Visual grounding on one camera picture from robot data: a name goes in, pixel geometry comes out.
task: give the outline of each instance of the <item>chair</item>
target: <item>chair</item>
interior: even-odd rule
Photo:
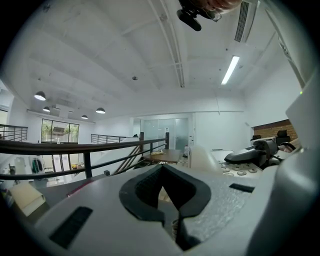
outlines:
[[[279,130],[275,142],[279,146],[281,143],[290,142],[290,136],[287,135],[287,130]]]
[[[261,135],[253,135],[252,139],[250,139],[250,141],[252,142],[252,141],[255,141],[257,139],[261,139]]]

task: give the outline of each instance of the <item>gray plastic panel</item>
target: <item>gray plastic panel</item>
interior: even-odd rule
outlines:
[[[244,252],[269,197],[274,171],[267,168],[257,180],[196,171],[175,164],[171,166],[205,182],[211,189],[211,201],[202,213],[184,220],[188,234],[199,238],[203,243],[184,253],[212,255],[213,244],[220,247],[221,252]],[[182,254],[183,251],[160,222],[136,219],[122,206],[119,199],[119,189],[126,181],[153,167],[134,169],[88,184],[47,212],[37,223],[37,229],[49,237],[77,207],[83,206],[93,209],[93,212],[69,246],[70,252],[93,256],[115,252],[119,255]],[[259,183],[260,187],[251,194],[229,188],[232,183],[251,187]],[[252,209],[255,215],[253,222]],[[216,240],[212,241],[220,236],[222,240],[218,239],[217,244]],[[230,246],[229,241],[232,238],[237,238],[236,246],[233,245],[234,241]],[[215,255],[219,255],[220,250],[215,249]]]

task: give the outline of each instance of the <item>black railing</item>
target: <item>black railing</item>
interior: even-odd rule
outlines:
[[[154,149],[162,147],[169,148],[169,133],[166,138],[152,139],[152,140],[140,140],[140,141],[130,141],[130,142],[120,142],[120,143],[109,143],[109,144],[34,144],[26,142],[15,142],[15,141],[0,141],[0,153],[3,154],[14,154],[14,155],[63,155],[63,154],[80,154],[83,153],[84,168],[67,170],[62,172],[53,172],[46,174],[0,174],[0,180],[36,180],[36,179],[45,179],[59,176],[66,176],[70,174],[77,174],[85,172],[86,178],[92,177],[92,170],[101,168],[104,166],[112,165],[129,158],[133,158],[139,155],[142,155],[147,152],[152,152]],[[165,142],[162,145],[153,147],[154,143]],[[138,153],[128,155],[119,159],[115,159],[109,162],[104,162],[101,164],[91,166],[90,153],[100,152],[100,151],[109,151],[116,149],[124,149],[130,147],[139,146],[140,149],[143,149],[143,145],[150,144],[150,149],[140,150]],[[135,167],[140,164],[142,161],[138,161],[136,164],[133,164],[121,171],[115,172],[113,175],[124,173],[127,170]]]
[[[0,124],[0,140],[23,142],[27,140],[28,127]]]
[[[91,142],[94,144],[105,144],[105,143],[120,143],[125,138],[125,136],[112,136],[112,135],[101,135],[101,134],[91,134]]]

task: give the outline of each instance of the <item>brick wall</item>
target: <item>brick wall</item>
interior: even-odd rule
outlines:
[[[286,133],[288,136],[290,136],[291,141],[297,138],[296,131],[288,119],[256,126],[253,128],[253,130],[254,135],[261,135],[261,138],[276,137],[277,132],[280,130],[286,130]]]

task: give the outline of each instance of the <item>desk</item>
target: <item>desk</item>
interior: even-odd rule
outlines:
[[[181,150],[163,149],[163,154],[148,154],[143,158],[152,162],[166,162],[170,164],[177,164],[181,155]]]

